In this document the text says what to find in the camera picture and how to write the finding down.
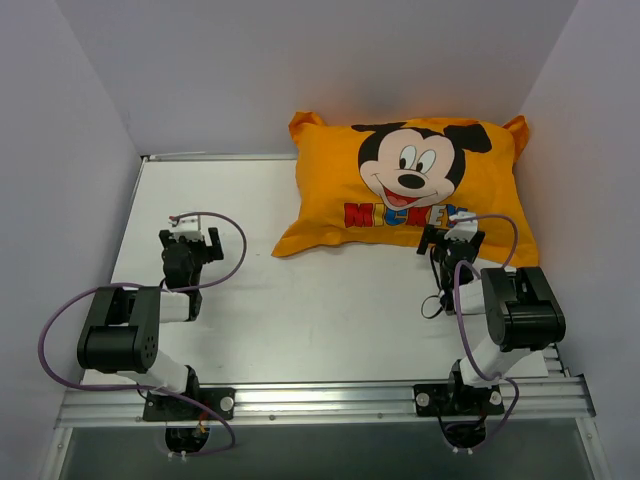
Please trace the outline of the orange Mickey Mouse pillowcase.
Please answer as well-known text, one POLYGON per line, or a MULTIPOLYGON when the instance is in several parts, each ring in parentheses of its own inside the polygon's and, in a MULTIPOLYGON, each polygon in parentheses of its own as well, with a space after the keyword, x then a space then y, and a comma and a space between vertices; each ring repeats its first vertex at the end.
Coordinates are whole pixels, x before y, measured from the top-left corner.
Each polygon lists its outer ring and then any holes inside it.
POLYGON ((452 216, 469 211, 481 218, 481 258, 538 265, 514 177, 529 140, 525 117, 332 126, 298 112, 289 133, 301 205, 273 256, 350 242, 415 247, 426 226, 449 229, 452 216))

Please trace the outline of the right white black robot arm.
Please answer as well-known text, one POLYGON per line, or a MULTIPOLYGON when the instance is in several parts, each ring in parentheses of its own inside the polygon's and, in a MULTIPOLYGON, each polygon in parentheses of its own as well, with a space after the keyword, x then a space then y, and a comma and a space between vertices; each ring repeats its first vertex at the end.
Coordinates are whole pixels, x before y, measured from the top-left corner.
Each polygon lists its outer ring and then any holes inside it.
POLYGON ((503 267, 475 272, 484 233, 458 226, 424 228, 417 253, 428 255, 439 307, 429 317, 455 316, 465 357, 454 363, 444 400, 455 412, 469 411, 520 360, 561 341, 564 313, 539 267, 503 267))

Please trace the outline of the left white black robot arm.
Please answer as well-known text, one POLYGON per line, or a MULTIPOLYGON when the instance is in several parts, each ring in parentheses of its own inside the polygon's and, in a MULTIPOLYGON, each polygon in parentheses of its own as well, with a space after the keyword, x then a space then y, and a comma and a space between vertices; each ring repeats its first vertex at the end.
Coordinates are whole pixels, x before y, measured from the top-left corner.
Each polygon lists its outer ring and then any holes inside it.
POLYGON ((167 394, 166 408, 190 419, 202 405, 199 380, 193 368, 160 350, 160 325, 197 319, 203 266, 222 260, 224 253, 215 227, 207 234, 198 227, 172 227, 159 237, 164 283, 99 288, 77 343, 77 360, 85 370, 119 375, 167 394))

